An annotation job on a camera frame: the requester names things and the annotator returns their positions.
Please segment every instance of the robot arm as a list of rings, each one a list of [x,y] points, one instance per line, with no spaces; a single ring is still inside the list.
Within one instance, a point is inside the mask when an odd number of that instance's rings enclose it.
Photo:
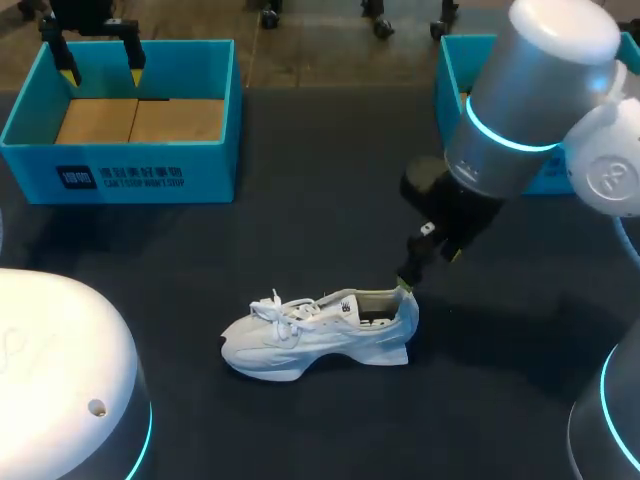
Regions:
[[[516,0],[445,152],[401,192],[427,218],[398,270],[412,287],[439,252],[453,261],[531,183],[557,148],[588,205],[640,215],[640,82],[617,61],[620,30],[590,0]]]
[[[39,30],[42,40],[49,44],[56,69],[74,87],[80,85],[82,76],[62,36],[64,30],[82,36],[115,36],[122,40],[133,83],[138,86],[146,56],[136,20],[113,18],[113,0],[51,0],[50,3],[53,13],[42,20]]]

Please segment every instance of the shoe sole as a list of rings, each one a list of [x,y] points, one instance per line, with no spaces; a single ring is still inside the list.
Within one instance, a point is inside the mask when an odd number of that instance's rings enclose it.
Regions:
[[[299,379],[307,368],[313,365],[316,360],[332,353],[346,355],[363,365],[372,365],[377,367],[395,367],[399,365],[407,365],[409,363],[405,344],[389,347],[377,345],[375,347],[353,351],[326,352],[318,355],[311,362],[301,368],[291,368],[286,370],[248,370],[234,365],[233,362],[226,358],[225,361],[236,372],[246,375],[247,377],[257,378],[258,380],[265,380],[268,382],[293,382],[294,380]]]

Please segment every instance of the shoelace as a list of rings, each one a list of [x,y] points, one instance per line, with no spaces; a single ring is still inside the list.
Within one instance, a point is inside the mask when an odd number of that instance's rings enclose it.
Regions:
[[[289,338],[289,329],[294,337],[300,335],[301,331],[313,330],[314,327],[309,325],[309,319],[320,313],[320,308],[310,298],[292,300],[283,304],[275,290],[273,290],[273,300],[268,298],[252,302],[249,307],[252,315],[273,324],[273,338],[276,341]]]

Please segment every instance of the chair wheel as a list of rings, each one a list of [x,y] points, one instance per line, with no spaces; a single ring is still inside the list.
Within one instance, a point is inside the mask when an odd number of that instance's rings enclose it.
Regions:
[[[271,7],[267,7],[260,12],[262,28],[265,30],[273,30],[278,28],[278,22],[280,21],[280,15],[271,10]]]
[[[373,34],[380,40],[386,40],[395,32],[389,20],[377,18],[376,21],[373,22]]]
[[[431,32],[431,38],[439,42],[443,35],[449,33],[450,27],[444,22],[432,22],[429,26],[429,31]]]

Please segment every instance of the shoe tongue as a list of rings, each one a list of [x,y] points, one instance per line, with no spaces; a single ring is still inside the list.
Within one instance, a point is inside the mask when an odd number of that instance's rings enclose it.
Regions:
[[[348,295],[334,303],[327,305],[323,310],[326,313],[338,313],[352,325],[360,325],[358,301],[356,300],[355,295]]]

